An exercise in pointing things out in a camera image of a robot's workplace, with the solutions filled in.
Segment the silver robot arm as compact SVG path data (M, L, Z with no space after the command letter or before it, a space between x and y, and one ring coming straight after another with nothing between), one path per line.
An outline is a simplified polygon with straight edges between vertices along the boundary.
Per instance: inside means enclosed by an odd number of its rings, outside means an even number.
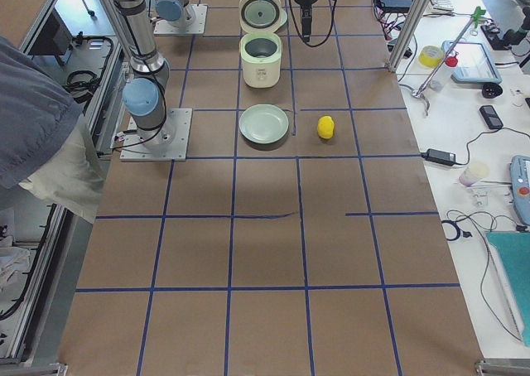
M157 49L145 0L107 0L113 4L122 29L120 40L132 52L130 66L134 78L125 84L123 103L137 127L137 142L120 147L135 152L136 147L150 153L167 152L179 127L167 110L165 90L169 65Z
M188 27L196 20L190 0L156 0L155 9L162 20L174 27Z

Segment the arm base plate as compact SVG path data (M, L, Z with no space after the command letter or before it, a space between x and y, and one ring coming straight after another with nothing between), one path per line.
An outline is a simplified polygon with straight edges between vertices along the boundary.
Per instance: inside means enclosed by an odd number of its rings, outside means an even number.
M170 108L166 114L165 124L160 130L151 132L137 128L132 117L128 121L128 134L120 152L121 161L185 161L190 126L191 108Z
M156 36L202 35L208 6L188 3L182 6L178 2L162 1L156 5L157 22L154 28Z

